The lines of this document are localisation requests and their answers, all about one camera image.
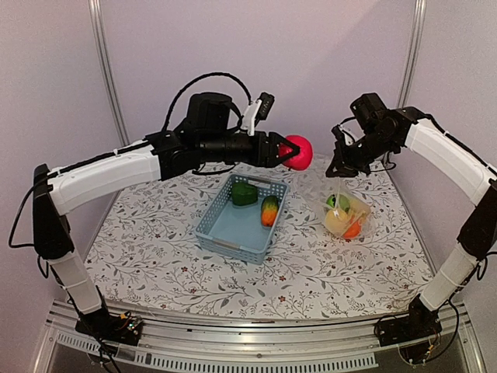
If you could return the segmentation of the green toy watermelon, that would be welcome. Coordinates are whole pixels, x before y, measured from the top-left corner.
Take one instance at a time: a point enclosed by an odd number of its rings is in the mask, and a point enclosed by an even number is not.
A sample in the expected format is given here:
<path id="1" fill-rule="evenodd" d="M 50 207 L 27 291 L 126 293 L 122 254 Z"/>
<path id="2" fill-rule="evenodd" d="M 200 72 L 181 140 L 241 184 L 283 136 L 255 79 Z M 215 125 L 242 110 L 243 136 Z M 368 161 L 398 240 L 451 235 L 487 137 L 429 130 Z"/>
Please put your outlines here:
<path id="1" fill-rule="evenodd" d="M 343 194 L 339 194 L 339 195 L 331 194 L 328 197 L 326 204 L 329 207 L 341 209 L 342 211 L 345 211 L 346 213 L 348 213 L 349 209 L 350 209 L 349 198 Z"/>

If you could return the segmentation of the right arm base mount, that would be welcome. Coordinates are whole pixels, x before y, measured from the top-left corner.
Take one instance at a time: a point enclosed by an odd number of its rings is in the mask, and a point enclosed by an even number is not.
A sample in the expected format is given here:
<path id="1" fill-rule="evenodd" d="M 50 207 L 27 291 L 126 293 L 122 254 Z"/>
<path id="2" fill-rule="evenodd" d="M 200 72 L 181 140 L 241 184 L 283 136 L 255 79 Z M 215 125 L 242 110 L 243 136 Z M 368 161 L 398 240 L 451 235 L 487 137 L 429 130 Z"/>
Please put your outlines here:
<path id="1" fill-rule="evenodd" d="M 374 335 L 382 347 L 422 339 L 420 343 L 400 348 L 401 358 L 409 364 L 423 364 L 429 360 L 441 331 L 438 311 L 425 307 L 419 295 L 409 303 L 407 315 L 381 317 L 374 324 Z"/>

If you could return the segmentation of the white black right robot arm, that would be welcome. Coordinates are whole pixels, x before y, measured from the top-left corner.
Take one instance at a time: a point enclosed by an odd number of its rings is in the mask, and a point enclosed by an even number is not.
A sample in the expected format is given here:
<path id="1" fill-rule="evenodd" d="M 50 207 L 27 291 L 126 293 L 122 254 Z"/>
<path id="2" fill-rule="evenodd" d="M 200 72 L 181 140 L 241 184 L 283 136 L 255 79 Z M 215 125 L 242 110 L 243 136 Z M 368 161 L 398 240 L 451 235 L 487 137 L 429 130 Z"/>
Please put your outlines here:
<path id="1" fill-rule="evenodd" d="M 276 230 L 276 243 L 263 262 L 269 292 L 259 310 L 285 319 L 353 317 L 403 312 L 432 286 L 427 255 L 411 214 L 425 208 L 437 226 L 449 221 L 447 201 L 464 192 L 442 173 L 402 169 L 388 174 L 379 162 L 369 175 L 328 178 L 329 159 L 316 155 L 303 172 L 283 167 L 274 176 L 288 182 L 290 196 Z M 364 202 L 370 213 L 354 239 L 328 231 L 328 196 L 335 192 Z"/>

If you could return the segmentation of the red toy apple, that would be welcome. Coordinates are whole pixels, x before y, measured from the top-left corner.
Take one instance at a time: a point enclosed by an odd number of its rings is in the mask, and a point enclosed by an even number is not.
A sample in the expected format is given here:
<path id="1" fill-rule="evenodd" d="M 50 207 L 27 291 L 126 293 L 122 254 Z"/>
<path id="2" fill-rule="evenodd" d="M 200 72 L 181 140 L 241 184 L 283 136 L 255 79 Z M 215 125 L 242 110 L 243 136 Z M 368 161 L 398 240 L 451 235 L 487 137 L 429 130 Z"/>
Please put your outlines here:
<path id="1" fill-rule="evenodd" d="M 310 141 L 300 135 L 291 134 L 287 135 L 286 139 L 300 148 L 299 154 L 283 162 L 283 164 L 293 170 L 304 171 L 312 162 L 313 148 Z"/>

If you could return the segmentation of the yellow toy lemon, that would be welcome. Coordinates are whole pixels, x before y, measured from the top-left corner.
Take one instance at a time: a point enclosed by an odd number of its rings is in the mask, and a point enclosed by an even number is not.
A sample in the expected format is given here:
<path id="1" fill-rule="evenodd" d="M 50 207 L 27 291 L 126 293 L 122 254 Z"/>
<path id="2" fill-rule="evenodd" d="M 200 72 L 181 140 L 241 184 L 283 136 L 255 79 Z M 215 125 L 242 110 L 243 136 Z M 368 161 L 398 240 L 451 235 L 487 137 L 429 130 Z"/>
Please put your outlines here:
<path id="1" fill-rule="evenodd" d="M 329 210 L 324 225 L 333 234 L 342 236 L 349 227 L 350 216 L 344 210 Z"/>

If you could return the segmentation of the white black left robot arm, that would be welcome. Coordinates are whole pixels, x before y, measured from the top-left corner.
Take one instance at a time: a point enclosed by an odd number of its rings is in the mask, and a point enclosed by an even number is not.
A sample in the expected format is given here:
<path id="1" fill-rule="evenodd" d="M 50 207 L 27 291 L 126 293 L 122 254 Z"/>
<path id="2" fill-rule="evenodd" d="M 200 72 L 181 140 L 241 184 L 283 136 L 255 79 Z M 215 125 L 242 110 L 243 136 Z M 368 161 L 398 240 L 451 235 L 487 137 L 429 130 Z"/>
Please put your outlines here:
<path id="1" fill-rule="evenodd" d="M 197 172 L 208 162 L 274 168 L 292 159 L 300 153 L 300 146 L 275 132 L 255 129 L 273 104 L 273 95 L 264 92 L 257 100 L 249 99 L 245 111 L 240 111 L 230 96 L 196 93 L 189 99 L 185 118 L 173 130 L 165 124 L 132 145 L 70 166 L 36 167 L 25 196 L 33 201 L 30 247 L 47 261 L 97 336 L 110 336 L 115 320 L 103 311 L 103 297 L 76 252 L 68 213 L 133 185 Z"/>

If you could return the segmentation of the yellow toy banana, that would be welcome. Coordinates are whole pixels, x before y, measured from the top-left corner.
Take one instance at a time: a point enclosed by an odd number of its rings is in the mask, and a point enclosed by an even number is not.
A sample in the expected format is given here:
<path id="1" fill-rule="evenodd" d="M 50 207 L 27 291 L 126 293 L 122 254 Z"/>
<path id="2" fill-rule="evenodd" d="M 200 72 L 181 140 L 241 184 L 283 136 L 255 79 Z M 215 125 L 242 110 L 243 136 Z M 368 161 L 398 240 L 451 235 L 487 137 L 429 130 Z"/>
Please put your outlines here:
<path id="1" fill-rule="evenodd" d="M 370 206 L 358 198 L 349 199 L 348 215 L 353 220 L 366 219 L 371 213 Z"/>

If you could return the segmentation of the orange toy orange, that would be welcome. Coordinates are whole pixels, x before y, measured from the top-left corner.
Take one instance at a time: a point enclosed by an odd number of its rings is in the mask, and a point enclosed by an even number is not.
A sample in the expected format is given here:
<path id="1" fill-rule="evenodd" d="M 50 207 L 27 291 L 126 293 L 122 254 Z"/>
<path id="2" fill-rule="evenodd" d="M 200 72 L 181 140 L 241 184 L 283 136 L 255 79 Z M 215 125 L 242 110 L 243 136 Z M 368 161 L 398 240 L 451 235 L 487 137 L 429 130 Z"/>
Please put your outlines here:
<path id="1" fill-rule="evenodd" d="M 357 220 L 342 234 L 344 239 L 354 239 L 362 232 L 363 221 Z"/>

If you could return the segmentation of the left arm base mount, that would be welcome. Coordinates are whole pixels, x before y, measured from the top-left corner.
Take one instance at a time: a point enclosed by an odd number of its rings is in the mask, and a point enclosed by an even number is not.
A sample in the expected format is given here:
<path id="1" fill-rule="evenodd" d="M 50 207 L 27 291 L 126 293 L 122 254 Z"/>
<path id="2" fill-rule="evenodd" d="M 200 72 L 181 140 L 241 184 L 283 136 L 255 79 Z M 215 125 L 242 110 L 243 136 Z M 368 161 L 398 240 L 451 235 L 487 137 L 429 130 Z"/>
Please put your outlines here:
<path id="1" fill-rule="evenodd" d="M 109 313 L 106 305 L 89 314 L 78 314 L 75 330 L 92 336 L 95 340 L 111 341 L 137 346 L 142 334 L 143 319 L 125 312 L 120 315 Z"/>

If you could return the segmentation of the clear zip top bag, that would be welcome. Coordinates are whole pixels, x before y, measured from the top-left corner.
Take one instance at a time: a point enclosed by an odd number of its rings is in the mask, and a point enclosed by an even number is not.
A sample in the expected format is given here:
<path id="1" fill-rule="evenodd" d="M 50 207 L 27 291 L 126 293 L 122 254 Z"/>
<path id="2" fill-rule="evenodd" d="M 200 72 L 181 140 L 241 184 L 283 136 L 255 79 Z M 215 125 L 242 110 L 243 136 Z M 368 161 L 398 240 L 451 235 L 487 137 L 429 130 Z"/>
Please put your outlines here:
<path id="1" fill-rule="evenodd" d="M 343 179 L 309 185 L 305 198 L 318 221 L 337 238 L 360 239 L 373 230 L 370 205 L 354 195 Z"/>

